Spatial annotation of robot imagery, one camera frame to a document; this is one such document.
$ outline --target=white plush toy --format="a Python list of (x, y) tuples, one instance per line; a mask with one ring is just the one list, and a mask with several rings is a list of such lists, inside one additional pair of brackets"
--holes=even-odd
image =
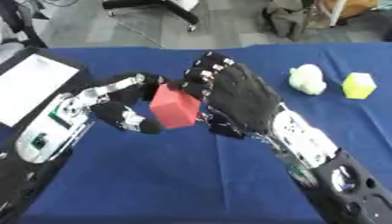
[(320, 95), (326, 90), (323, 72), (318, 66), (311, 64), (290, 69), (289, 83), (295, 89), (308, 95)]

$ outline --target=chair wheel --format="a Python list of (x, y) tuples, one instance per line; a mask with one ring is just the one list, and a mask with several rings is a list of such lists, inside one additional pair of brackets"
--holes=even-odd
[(116, 13), (113, 12), (112, 10), (110, 10), (110, 11), (108, 11), (108, 15), (113, 18), (116, 16)]
[(189, 32), (194, 32), (194, 31), (196, 31), (197, 28), (198, 28), (198, 26), (195, 25), (195, 24), (188, 25), (188, 31)]

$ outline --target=white paper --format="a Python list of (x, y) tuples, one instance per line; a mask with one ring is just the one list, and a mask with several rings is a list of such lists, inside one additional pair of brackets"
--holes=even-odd
[(0, 123), (14, 126), (78, 71), (33, 54), (0, 75)]

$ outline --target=robot forearm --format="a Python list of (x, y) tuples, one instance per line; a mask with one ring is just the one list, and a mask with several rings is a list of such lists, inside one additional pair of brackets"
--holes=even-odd
[(280, 105), (266, 139), (302, 193), (331, 224), (387, 224), (392, 194), (346, 150)]

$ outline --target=red cube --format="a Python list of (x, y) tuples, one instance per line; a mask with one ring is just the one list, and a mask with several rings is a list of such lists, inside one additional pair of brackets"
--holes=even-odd
[(201, 101), (181, 91), (161, 85), (150, 104), (150, 110), (167, 129), (193, 126)]

